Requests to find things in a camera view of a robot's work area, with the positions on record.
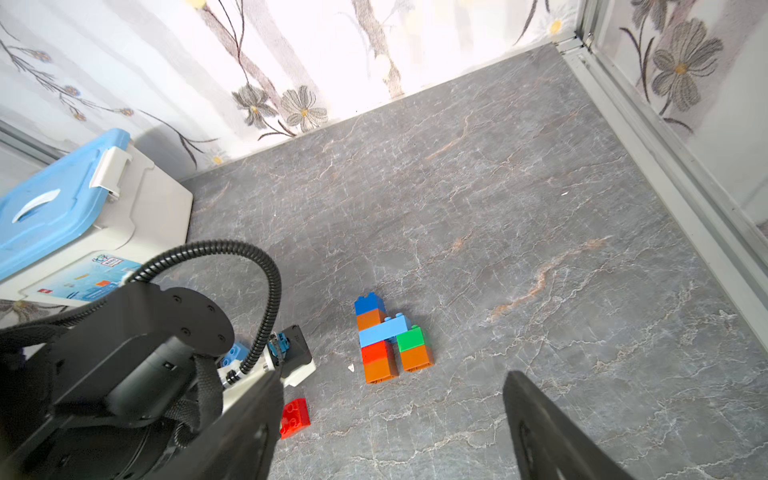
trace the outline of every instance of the white plastic bracket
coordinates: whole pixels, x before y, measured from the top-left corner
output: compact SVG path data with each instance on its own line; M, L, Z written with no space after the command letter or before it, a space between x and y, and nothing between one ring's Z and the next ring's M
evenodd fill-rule
M101 187L115 198L120 198L120 178L123 176L125 165L133 157L127 151L112 147L101 155L89 187Z

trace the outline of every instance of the plastic storage box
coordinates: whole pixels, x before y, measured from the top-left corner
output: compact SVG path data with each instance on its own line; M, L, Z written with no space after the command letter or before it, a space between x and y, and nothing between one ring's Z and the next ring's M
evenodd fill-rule
M0 299L79 306L187 239L192 193L112 129L0 199Z

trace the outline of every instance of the wall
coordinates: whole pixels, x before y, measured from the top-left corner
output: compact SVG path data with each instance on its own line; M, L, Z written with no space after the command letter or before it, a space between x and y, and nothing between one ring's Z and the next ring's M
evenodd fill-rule
M766 45L764 0L613 0L598 37L643 101L758 224L768 220Z
M579 0L9 0L0 119L176 178L570 36Z
M0 197L44 167L41 162L28 157L7 144L0 142Z

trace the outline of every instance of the lego brick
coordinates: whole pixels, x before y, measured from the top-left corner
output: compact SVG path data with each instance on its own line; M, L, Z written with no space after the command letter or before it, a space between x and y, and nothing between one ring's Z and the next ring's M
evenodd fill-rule
M224 358L222 358L221 366L227 366L232 362L234 362L235 360L240 360L242 362L243 360L245 360L245 357L248 356L249 351L250 349L247 346L243 345L240 342L235 342L235 344L232 345L232 348L230 349L228 354L226 354Z
M287 439L310 425L312 422L310 422L310 412L306 409L306 399L293 400L283 408L280 438Z
M428 343L424 338L422 328L418 325L414 325L409 331L397 336L397 348L401 353L422 345L428 345Z
M366 370L366 383L381 383L394 379L399 375L395 356L378 359L362 366Z
M376 360L389 357L394 358L394 355L395 352L392 350L392 344L384 340L362 348L362 364L368 365Z
M359 332L360 347L363 348L368 345L373 345L382 340L393 342L398 335L405 333L410 329L411 322L408 320L408 317L402 313L398 313L395 318L386 317L384 323L374 325Z
M285 353L290 348L290 343L288 343L288 338L285 333L280 332L277 334L277 345L282 353ZM277 349L275 346L271 343L267 343L267 346L270 348L272 354L277 357Z
M370 312L364 313L362 315L357 316L357 330L364 330L369 329L374 325L379 325L380 323L384 323L384 319L386 318L386 313L384 313L384 310L371 310Z
M432 349L427 345L417 346L400 353L400 359L402 360L402 369L411 373L435 365Z
M386 308L384 308L384 300L379 298L374 292L369 293L368 296L357 297L357 301L355 302L355 315L362 315L376 309L383 312L386 311Z

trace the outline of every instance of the stacked lego blocks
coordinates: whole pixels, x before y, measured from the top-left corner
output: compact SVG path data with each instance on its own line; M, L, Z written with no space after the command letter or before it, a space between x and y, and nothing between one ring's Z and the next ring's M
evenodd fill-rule
M402 313L394 318L387 316L384 301L375 293L357 299L355 314L367 383L386 382L398 375L395 344L406 372L435 365L421 327L412 326Z

